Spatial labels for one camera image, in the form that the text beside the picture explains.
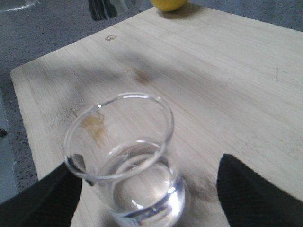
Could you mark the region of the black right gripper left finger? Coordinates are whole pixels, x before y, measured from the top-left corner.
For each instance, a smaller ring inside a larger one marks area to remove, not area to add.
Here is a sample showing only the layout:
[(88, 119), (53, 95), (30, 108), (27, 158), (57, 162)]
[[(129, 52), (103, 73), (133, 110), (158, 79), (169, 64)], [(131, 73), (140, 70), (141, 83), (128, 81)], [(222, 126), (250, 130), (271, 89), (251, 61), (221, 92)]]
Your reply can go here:
[(69, 227), (82, 180), (62, 163), (43, 179), (0, 205), (2, 227)]

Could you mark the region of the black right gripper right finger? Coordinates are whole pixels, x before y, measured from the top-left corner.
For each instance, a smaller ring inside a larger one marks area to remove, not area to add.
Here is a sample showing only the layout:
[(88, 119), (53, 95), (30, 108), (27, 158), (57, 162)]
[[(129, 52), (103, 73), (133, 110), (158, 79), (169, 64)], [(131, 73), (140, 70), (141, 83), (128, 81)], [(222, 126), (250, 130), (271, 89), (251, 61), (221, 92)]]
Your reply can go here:
[(301, 227), (303, 203), (224, 154), (216, 181), (220, 205), (232, 227)]

